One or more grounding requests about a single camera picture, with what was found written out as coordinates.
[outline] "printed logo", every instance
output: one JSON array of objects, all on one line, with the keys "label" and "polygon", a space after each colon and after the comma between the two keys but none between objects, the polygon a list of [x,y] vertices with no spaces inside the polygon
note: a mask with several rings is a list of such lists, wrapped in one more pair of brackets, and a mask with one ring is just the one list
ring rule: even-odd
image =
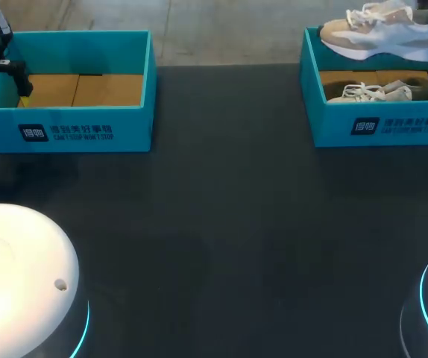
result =
[{"label": "printed logo", "polygon": [[48,142],[47,133],[42,125],[19,125],[19,130],[26,142]]},{"label": "printed logo", "polygon": [[378,127],[379,117],[365,117],[355,119],[353,129],[351,130],[352,136],[374,134]]}]

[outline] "shoe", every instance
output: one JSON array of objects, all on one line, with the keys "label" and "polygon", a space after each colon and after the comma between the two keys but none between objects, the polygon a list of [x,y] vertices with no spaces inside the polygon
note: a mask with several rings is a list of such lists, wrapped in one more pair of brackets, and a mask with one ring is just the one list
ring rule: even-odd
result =
[{"label": "shoe", "polygon": [[413,10],[401,0],[347,10],[346,19],[327,22],[319,35],[328,48],[353,60],[388,53],[428,62],[428,10]]},{"label": "shoe", "polygon": [[356,102],[403,102],[428,101],[428,86],[409,86],[402,81],[395,81],[381,86],[366,86],[349,84],[345,86],[341,97],[332,98],[328,103],[356,103]]}]

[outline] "shoe sole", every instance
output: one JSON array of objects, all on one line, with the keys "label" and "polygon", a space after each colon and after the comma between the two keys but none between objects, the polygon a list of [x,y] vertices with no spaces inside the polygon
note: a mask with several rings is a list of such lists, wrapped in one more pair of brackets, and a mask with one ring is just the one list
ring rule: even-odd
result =
[{"label": "shoe sole", "polygon": [[375,54],[394,54],[405,60],[428,62],[428,48],[414,48],[401,45],[389,45],[383,48],[375,48],[373,50],[353,50],[351,48],[343,48],[340,46],[326,43],[324,45],[341,56],[351,58],[352,60],[366,60]]}]

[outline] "teal shoe box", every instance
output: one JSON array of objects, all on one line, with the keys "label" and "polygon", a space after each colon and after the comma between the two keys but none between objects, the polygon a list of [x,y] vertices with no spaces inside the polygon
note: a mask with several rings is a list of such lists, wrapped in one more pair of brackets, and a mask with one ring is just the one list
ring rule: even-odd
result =
[{"label": "teal shoe box", "polygon": [[428,63],[378,54],[364,61],[331,51],[317,35],[304,32],[300,85],[317,147],[428,145],[428,101],[327,103],[319,71],[424,70]]},{"label": "teal shoe box", "polygon": [[0,73],[0,153],[150,150],[157,71],[149,31],[22,32],[8,51],[30,74],[143,75],[143,83],[139,106],[17,108],[15,83]]}]

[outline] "beige sneaker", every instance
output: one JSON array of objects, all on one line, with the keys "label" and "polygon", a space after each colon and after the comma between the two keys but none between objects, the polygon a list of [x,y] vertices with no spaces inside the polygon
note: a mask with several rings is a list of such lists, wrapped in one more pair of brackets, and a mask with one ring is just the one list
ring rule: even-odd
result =
[{"label": "beige sneaker", "polygon": [[428,10],[413,10],[401,0],[347,10],[346,19],[327,22],[319,34],[328,48],[354,60],[388,53],[428,62]]},{"label": "beige sneaker", "polygon": [[341,97],[332,98],[328,103],[356,102],[402,102],[428,101],[428,86],[409,86],[401,81],[395,81],[381,86],[366,86],[349,84],[345,86]]}]

